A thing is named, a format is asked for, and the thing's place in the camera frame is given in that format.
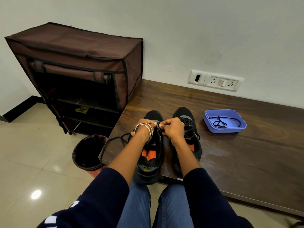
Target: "bangle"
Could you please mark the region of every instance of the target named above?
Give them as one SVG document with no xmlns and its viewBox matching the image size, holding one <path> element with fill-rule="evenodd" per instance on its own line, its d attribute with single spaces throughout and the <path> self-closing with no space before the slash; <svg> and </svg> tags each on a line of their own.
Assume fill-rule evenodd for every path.
<svg viewBox="0 0 304 228">
<path fill-rule="evenodd" d="M 146 144 L 148 144 L 148 143 L 151 141 L 151 139 L 152 139 L 152 136 L 153 136 L 153 129 L 152 129 L 152 127 L 150 126 L 150 124 L 145 123 L 145 122 L 142 122 L 142 123 L 139 123 L 139 124 L 135 127 L 134 134 L 136 134 L 138 127 L 141 126 L 141 125 L 146 126 L 147 129 L 149 130 L 149 133 L 150 133 L 150 138 L 149 138 L 149 140 L 145 143 L 145 145 L 146 145 Z"/>
</svg>

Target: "blue jeans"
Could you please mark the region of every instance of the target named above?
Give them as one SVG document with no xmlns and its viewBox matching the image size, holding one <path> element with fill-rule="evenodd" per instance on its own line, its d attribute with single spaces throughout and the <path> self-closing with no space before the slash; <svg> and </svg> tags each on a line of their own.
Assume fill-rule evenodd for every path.
<svg viewBox="0 0 304 228">
<path fill-rule="evenodd" d="M 132 182 L 117 228 L 151 228 L 150 198 L 146 185 Z M 183 185 L 167 186 L 158 199 L 153 228 L 171 227 L 194 227 Z"/>
</svg>

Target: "trash bag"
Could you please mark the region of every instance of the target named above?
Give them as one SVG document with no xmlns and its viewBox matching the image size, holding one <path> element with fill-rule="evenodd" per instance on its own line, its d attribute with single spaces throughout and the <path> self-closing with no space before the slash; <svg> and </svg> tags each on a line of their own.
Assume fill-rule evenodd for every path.
<svg viewBox="0 0 304 228">
<path fill-rule="evenodd" d="M 97 134 L 82 139 L 72 153 L 74 164 L 87 171 L 92 177 L 96 177 L 101 172 L 101 163 L 98 155 L 107 140 L 107 137 Z"/>
</svg>

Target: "forearm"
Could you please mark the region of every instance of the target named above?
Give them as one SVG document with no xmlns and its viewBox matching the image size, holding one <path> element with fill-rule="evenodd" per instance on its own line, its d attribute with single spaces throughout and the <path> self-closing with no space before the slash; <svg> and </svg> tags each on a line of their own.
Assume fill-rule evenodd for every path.
<svg viewBox="0 0 304 228">
<path fill-rule="evenodd" d="M 184 137 L 174 139 L 173 144 L 178 155 L 183 177 L 191 170 L 201 167 L 193 155 L 192 150 L 190 150 L 189 146 L 187 145 Z"/>
<path fill-rule="evenodd" d="M 146 134 L 136 133 L 126 147 L 116 156 L 108 167 L 119 172 L 130 186 L 136 164 L 145 144 Z"/>
</svg>

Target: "beige floor tile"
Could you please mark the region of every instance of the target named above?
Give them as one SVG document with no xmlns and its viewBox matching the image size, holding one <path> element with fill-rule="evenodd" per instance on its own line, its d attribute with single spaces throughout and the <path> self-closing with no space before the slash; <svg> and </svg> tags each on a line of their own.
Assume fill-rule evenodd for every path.
<svg viewBox="0 0 304 228">
<path fill-rule="evenodd" d="M 2 122 L 0 134 L 2 159 L 40 169 L 45 167 L 53 154 L 82 138 L 78 136 L 74 139 L 64 134 L 55 116 L 41 103 L 11 123 Z"/>
<path fill-rule="evenodd" d="M 164 185 L 161 183 L 155 183 L 153 185 L 148 186 L 148 189 L 149 189 L 150 195 L 151 195 L 151 209 L 150 209 L 151 224 L 153 224 L 153 222 L 154 222 L 155 214 L 157 211 L 158 198 L 166 187 L 167 187 L 167 185 Z"/>
<path fill-rule="evenodd" d="M 294 218 L 243 206 L 237 203 L 230 202 L 230 205 L 237 215 L 246 218 L 253 227 L 257 228 L 286 228 L 297 221 Z"/>
<path fill-rule="evenodd" d="M 33 182 L 40 169 L 0 161 L 0 219 L 15 204 L 22 193 Z"/>
<path fill-rule="evenodd" d="M 88 185 L 88 181 L 42 170 L 2 218 L 0 227 L 36 227 L 52 213 L 68 208 Z M 41 196 L 31 199 L 36 190 Z"/>
<path fill-rule="evenodd" d="M 82 134 L 71 136 L 67 135 L 65 137 L 65 144 L 52 156 L 51 160 L 44 167 L 44 170 L 92 181 L 93 177 L 91 177 L 86 171 L 76 167 L 72 161 L 72 151 L 74 147 L 85 137 L 86 135 Z"/>
</svg>

